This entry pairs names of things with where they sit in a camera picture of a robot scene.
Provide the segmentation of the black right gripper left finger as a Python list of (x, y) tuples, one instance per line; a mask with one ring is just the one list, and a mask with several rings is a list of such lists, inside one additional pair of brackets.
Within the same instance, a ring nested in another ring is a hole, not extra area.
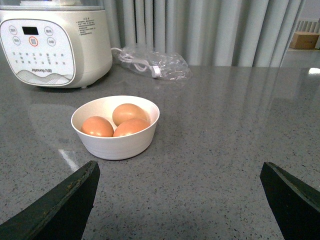
[(94, 206), (100, 168), (89, 161), (0, 226), (2, 240), (80, 240)]

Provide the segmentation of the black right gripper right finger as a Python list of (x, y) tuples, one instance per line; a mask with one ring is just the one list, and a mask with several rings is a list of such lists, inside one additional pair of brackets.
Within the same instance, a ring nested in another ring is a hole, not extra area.
[(260, 172), (264, 193), (285, 240), (320, 238), (320, 192), (272, 162)]

